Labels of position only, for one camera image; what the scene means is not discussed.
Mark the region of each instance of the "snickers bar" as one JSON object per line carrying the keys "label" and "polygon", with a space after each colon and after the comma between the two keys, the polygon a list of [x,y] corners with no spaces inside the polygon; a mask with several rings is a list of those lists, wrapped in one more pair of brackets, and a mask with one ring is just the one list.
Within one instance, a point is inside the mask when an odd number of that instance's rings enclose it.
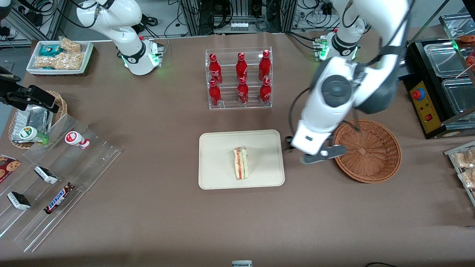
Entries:
{"label": "snickers bar", "polygon": [[63,202],[63,200],[68,196],[69,192],[74,189],[74,185],[72,185],[70,182],[67,182],[67,185],[64,186],[63,189],[58,193],[58,195],[55,196],[55,198],[52,200],[52,202],[43,210],[46,211],[46,214],[51,214],[60,204]]}
{"label": "snickers bar", "polygon": [[38,174],[38,176],[43,179],[45,182],[48,182],[50,184],[54,184],[55,182],[58,181],[58,177],[56,175],[52,174],[47,168],[43,168],[41,166],[36,166],[35,167],[35,172]]}

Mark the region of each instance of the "sandwich slice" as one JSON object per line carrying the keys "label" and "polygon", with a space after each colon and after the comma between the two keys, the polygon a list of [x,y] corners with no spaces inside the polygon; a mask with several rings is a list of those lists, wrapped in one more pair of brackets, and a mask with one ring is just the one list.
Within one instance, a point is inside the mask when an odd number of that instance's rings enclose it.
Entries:
{"label": "sandwich slice", "polygon": [[244,146],[234,149],[234,166],[238,180],[247,179],[247,149]]}

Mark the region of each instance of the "foil-wrapped item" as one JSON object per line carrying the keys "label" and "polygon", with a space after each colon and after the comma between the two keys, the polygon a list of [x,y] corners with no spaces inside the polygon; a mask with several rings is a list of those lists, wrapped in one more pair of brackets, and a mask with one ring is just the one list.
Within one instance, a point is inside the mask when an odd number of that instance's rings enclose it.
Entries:
{"label": "foil-wrapped item", "polygon": [[36,128],[39,132],[45,133],[51,126],[52,114],[40,106],[28,105],[25,111],[17,110],[15,114],[15,125],[11,132],[11,140],[16,143],[27,143],[20,138],[20,131],[26,126]]}

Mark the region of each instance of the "yellow control panel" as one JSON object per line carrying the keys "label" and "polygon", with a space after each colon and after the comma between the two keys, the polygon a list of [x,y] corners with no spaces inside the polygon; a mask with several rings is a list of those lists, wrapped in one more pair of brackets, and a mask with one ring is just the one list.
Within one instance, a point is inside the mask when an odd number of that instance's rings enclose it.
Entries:
{"label": "yellow control panel", "polygon": [[416,87],[410,90],[409,93],[411,94],[412,102],[414,102],[414,106],[416,107],[424,131],[428,134],[439,128],[442,124],[440,123],[434,105],[427,94],[424,82],[420,82]]}

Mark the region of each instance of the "small bottle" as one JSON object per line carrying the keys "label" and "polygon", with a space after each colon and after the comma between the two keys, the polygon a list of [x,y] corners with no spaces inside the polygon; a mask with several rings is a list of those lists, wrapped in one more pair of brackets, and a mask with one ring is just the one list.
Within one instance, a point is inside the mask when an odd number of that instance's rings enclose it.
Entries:
{"label": "small bottle", "polygon": [[237,101],[240,104],[247,104],[247,101],[249,99],[249,87],[246,84],[246,77],[239,77],[238,79],[238,87],[237,87]]}
{"label": "small bottle", "polygon": [[223,74],[221,73],[221,65],[216,60],[216,55],[210,54],[209,60],[209,73],[211,74],[211,78],[215,79],[219,84],[222,84]]}
{"label": "small bottle", "polygon": [[85,138],[84,136],[82,136],[80,133],[76,131],[68,132],[66,136],[64,137],[64,141],[66,141],[66,143],[68,144],[75,145],[79,147],[80,149],[86,149],[91,144],[89,139]]}
{"label": "small bottle", "polygon": [[214,79],[209,81],[209,96],[211,97],[211,104],[213,104],[213,106],[221,106],[223,104],[223,100],[221,99],[221,91],[216,85],[216,80]]}
{"label": "small bottle", "polygon": [[36,128],[26,126],[20,130],[20,138],[22,140],[38,143],[39,145],[46,145],[49,141],[49,135],[39,132]]}
{"label": "small bottle", "polygon": [[259,81],[263,81],[264,78],[269,78],[270,74],[270,51],[269,50],[264,50],[262,52],[262,59],[261,62],[259,63]]}
{"label": "small bottle", "polygon": [[247,79],[247,63],[244,60],[244,53],[239,52],[237,54],[237,64],[236,64],[236,78],[239,81],[239,78],[244,77]]}
{"label": "small bottle", "polygon": [[270,79],[264,78],[259,94],[259,103],[261,103],[261,105],[268,105],[270,103],[271,92],[272,88],[270,87]]}

